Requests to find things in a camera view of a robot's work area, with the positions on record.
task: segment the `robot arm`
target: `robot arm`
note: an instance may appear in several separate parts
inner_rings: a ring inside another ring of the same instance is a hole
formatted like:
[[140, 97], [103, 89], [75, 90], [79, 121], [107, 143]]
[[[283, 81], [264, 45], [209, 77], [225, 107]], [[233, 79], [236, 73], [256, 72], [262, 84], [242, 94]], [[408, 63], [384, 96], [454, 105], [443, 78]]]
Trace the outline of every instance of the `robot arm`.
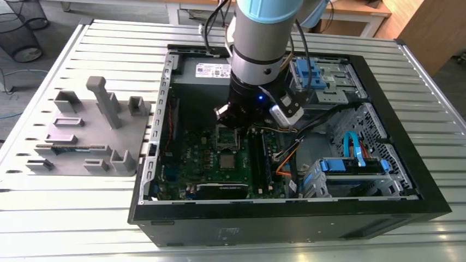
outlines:
[[[326, 3], [327, 0], [306, 1], [314, 10], [322, 5], [324, 8]], [[288, 36], [303, 0], [238, 0], [236, 4], [228, 103], [215, 109], [217, 122], [231, 128], [250, 126], [270, 114], [286, 128], [303, 115], [300, 101], [280, 78]]]

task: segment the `black wire basket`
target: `black wire basket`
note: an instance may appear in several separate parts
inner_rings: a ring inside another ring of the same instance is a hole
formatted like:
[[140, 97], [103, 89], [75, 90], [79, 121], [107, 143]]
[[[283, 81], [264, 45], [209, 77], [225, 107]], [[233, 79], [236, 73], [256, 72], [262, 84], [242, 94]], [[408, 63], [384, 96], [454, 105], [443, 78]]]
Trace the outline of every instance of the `black wire basket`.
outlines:
[[31, 62], [43, 55], [36, 36], [27, 26], [27, 19], [19, 14], [0, 14], [0, 47], [20, 63]]
[[44, 29], [49, 25], [39, 0], [4, 0], [15, 14], [27, 19], [31, 30]]

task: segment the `metal table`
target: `metal table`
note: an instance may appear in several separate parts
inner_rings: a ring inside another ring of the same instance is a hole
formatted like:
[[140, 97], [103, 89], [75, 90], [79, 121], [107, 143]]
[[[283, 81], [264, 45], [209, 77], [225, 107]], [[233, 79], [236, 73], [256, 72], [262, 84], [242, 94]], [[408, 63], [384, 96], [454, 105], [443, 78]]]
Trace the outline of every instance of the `metal table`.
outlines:
[[[302, 48], [299, 36], [294, 39]], [[392, 40], [312, 34], [307, 41], [311, 51], [366, 57], [452, 213], [364, 241], [159, 249], [127, 224], [133, 177], [33, 176], [24, 166], [37, 157], [32, 148], [44, 139], [59, 90], [91, 97], [85, 80], [100, 75], [119, 99], [143, 96], [155, 103], [167, 44], [203, 42], [193, 26], [95, 20], [77, 26], [0, 150], [0, 188], [8, 189], [0, 191], [0, 258], [464, 261], [463, 120], [404, 46]], [[223, 44], [221, 30], [212, 30], [209, 42]]]

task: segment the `green circuit board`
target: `green circuit board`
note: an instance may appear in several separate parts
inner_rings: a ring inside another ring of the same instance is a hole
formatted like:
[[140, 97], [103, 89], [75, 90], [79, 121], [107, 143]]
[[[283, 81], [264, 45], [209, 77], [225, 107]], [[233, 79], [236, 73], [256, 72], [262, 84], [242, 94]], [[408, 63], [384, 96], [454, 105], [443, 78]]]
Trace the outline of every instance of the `green circuit board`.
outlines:
[[[266, 153], [278, 151], [279, 139], [274, 132], [264, 133]], [[201, 183], [228, 183], [248, 186], [248, 198], [284, 197], [284, 186], [275, 183], [267, 194], [254, 189], [251, 158], [247, 136], [215, 129], [185, 131], [180, 147], [180, 163], [164, 168], [165, 197], [171, 200], [189, 200], [189, 187]]]

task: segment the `floor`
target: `floor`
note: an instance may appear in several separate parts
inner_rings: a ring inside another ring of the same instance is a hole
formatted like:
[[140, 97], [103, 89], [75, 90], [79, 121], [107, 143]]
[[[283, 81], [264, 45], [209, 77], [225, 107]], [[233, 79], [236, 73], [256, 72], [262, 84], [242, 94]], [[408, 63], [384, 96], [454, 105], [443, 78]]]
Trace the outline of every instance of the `floor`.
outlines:
[[[45, 30], [36, 32], [37, 40], [44, 49], [44, 56], [27, 64], [12, 62], [8, 55], [0, 50], [0, 68], [5, 73], [20, 69], [48, 70], [67, 43], [67, 40], [83, 17], [95, 19], [121, 20], [135, 22], [168, 23], [168, 16], [164, 8], [139, 8], [121, 5], [101, 5], [73, 3], [72, 11], [63, 12], [59, 2], [41, 1], [44, 12], [51, 20], [51, 25]], [[9, 8], [4, 1], [0, 1], [0, 13], [9, 13]], [[193, 14], [196, 17], [207, 18], [208, 13]], [[180, 23], [184, 25], [197, 25], [199, 21], [188, 19], [188, 13], [180, 12]], [[0, 92], [0, 117], [23, 112], [44, 78], [44, 73], [17, 73], [7, 76], [5, 84], [8, 90], [15, 86], [15, 94], [11, 96]], [[434, 80], [446, 93], [452, 105], [460, 115], [466, 118], [466, 93], [462, 90], [466, 84], [466, 63], [458, 65], [450, 60]], [[0, 140], [5, 139], [17, 117], [0, 119]]]

